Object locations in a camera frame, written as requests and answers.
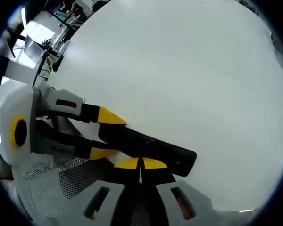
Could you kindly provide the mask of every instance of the metal mesh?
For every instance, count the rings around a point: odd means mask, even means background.
[[[32,153],[30,161],[13,167],[21,201],[32,217],[53,217],[64,211],[66,203],[97,179],[105,179],[108,160],[54,159]]]

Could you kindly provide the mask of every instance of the white table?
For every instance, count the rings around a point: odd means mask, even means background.
[[[113,0],[73,36],[49,84],[196,151],[184,179],[218,210],[253,209],[283,172],[283,69],[270,35],[233,0]],[[98,129],[74,125],[87,138]]]

